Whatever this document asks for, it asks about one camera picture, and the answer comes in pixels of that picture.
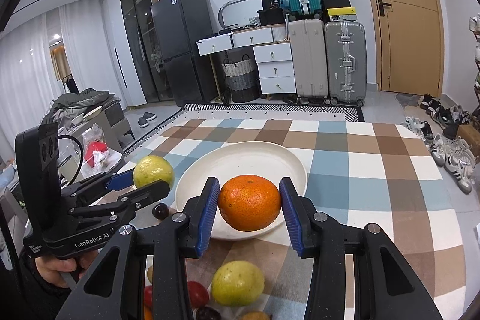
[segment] drawer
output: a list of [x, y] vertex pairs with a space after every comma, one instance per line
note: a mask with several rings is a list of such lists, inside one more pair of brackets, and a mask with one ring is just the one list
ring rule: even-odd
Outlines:
[[259, 63], [258, 74], [260, 77], [283, 77], [295, 75], [293, 73], [293, 62], [291, 60]]
[[228, 51], [232, 49], [231, 34], [222, 34], [221, 36], [205, 39], [197, 43], [200, 55], [208, 55], [209, 53]]
[[254, 46], [253, 50], [257, 63], [292, 60], [290, 43]]
[[297, 92], [293, 76], [260, 78], [262, 94], [293, 94]]
[[271, 28], [252, 29], [251, 31], [242, 31], [233, 34], [233, 46], [235, 48], [264, 43], [273, 43]]

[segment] gray suitcase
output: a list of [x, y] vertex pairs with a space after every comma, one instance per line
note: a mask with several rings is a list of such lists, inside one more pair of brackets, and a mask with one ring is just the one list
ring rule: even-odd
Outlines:
[[363, 106], [367, 94], [367, 44], [359, 22], [325, 25], [328, 82], [332, 105], [339, 101]]
[[305, 19], [289, 22], [293, 71], [299, 97], [328, 96], [328, 72], [323, 22]]

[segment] metal bolt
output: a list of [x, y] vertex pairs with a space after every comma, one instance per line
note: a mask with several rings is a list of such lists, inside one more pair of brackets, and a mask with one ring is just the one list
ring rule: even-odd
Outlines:
[[320, 221], [323, 223], [324, 221], [327, 221], [327, 214], [323, 213], [322, 211], [318, 211], [313, 215], [314, 220]]
[[187, 215], [185, 213], [182, 213], [181, 211], [178, 213], [175, 213], [172, 216], [172, 220], [175, 221], [176, 223], [181, 223], [186, 218], [187, 218]]
[[368, 224], [368, 227], [367, 227], [368, 231], [373, 233], [373, 234], [377, 234], [377, 233], [380, 233], [380, 231], [382, 230], [377, 224], [375, 223], [371, 223], [371, 224]]
[[121, 226], [119, 231], [120, 231], [120, 235], [129, 235], [131, 232], [132, 232], [133, 228], [131, 227], [131, 225], [125, 225], [125, 226]]

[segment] plaid tablecloth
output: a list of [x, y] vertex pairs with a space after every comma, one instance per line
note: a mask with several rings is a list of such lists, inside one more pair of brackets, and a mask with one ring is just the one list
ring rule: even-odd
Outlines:
[[[465, 258], [455, 210], [442, 176], [425, 145], [392, 124], [300, 120], [177, 120], [132, 159], [164, 157], [175, 170], [175, 187], [185, 170], [206, 153], [241, 141], [269, 141], [287, 147], [308, 172], [306, 197], [340, 223], [378, 223], [397, 245], [434, 297], [445, 320], [463, 313]], [[249, 308], [221, 311], [232, 319], [264, 310], [275, 320], [303, 319], [313, 260], [298, 258], [285, 224], [246, 241], [211, 240], [200, 260], [188, 260], [189, 280], [209, 286], [225, 262], [256, 264], [266, 279], [260, 299]], [[353, 318], [353, 258], [346, 259], [346, 319]]]

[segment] white bowl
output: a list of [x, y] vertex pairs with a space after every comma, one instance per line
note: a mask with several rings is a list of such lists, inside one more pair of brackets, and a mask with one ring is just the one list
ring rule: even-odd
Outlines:
[[91, 112], [88, 112], [83, 116], [83, 121], [90, 121], [92, 118], [97, 117], [101, 112], [102, 112], [103, 105], [100, 105], [97, 107], [97, 109], [92, 110]]
[[80, 114], [80, 115], [78, 115], [78, 116], [76, 116], [76, 117], [71, 121], [71, 123], [74, 124], [74, 125], [79, 125], [79, 124], [82, 123], [82, 121], [83, 121], [83, 113]]
[[[285, 147], [265, 141], [245, 141], [224, 146], [207, 153], [193, 163], [178, 181], [175, 190], [177, 210], [183, 210], [187, 201], [199, 196], [209, 176], [224, 183], [237, 175], [258, 175], [278, 187], [280, 180], [289, 176], [298, 192], [303, 196], [307, 190], [307, 170], [300, 159]], [[212, 229], [212, 238], [223, 240], [244, 240], [262, 235], [284, 221], [283, 213], [268, 227], [252, 232], [233, 229], [217, 209]]]

